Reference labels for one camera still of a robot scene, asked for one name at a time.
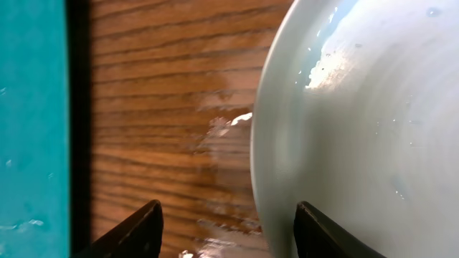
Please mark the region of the light blue plate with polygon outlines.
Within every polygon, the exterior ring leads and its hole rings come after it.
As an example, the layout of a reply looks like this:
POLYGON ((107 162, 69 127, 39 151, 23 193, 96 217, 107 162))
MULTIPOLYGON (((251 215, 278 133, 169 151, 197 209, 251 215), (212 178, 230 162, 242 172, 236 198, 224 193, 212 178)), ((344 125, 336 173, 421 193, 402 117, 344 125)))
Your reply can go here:
POLYGON ((253 110, 275 257, 307 201, 386 257, 458 255, 458 0, 294 1, 253 110))

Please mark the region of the turquoise plastic tray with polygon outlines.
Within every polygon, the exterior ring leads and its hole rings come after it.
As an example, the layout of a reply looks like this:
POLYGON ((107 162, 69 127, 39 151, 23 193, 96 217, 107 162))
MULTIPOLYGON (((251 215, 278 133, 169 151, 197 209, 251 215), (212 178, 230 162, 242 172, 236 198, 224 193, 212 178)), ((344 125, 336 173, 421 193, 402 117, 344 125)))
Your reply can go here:
POLYGON ((1 255, 70 254, 63 0, 1 0, 1 255))

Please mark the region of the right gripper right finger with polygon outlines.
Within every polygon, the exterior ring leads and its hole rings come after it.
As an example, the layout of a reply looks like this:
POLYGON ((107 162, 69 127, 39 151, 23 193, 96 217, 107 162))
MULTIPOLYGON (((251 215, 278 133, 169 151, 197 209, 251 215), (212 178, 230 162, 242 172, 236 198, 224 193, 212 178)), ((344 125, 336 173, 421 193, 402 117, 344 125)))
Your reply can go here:
POLYGON ((297 204, 293 232, 299 258, 384 258, 307 201, 297 204))

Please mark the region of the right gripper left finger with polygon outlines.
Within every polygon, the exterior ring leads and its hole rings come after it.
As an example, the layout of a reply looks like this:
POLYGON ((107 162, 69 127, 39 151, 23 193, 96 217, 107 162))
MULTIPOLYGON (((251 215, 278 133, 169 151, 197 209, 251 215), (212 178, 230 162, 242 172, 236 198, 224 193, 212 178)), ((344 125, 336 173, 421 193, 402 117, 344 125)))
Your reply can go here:
POLYGON ((158 258, 164 217, 152 200, 73 258, 158 258))

